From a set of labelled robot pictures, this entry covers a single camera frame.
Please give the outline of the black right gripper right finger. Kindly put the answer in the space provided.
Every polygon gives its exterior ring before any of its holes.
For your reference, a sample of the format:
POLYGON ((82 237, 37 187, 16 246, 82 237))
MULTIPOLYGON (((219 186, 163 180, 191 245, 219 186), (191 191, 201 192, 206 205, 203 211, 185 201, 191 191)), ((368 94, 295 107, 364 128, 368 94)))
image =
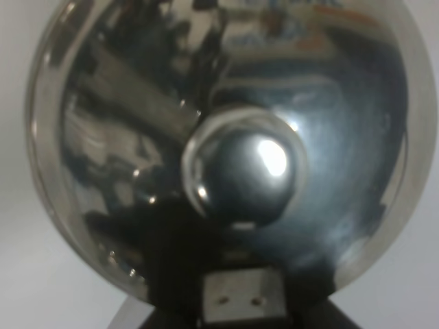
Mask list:
POLYGON ((280 328, 358 328, 329 297, 336 292, 335 265, 327 256, 279 258, 285 279, 286 318, 280 328))

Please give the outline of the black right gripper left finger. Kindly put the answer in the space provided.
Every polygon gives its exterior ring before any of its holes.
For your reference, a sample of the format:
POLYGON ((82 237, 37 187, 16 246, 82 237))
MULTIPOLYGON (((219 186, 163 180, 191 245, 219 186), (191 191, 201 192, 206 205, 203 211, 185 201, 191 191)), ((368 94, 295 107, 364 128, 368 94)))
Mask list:
POLYGON ((141 328, 197 328, 205 253, 143 253, 134 268, 144 278, 141 299, 156 307, 141 328))

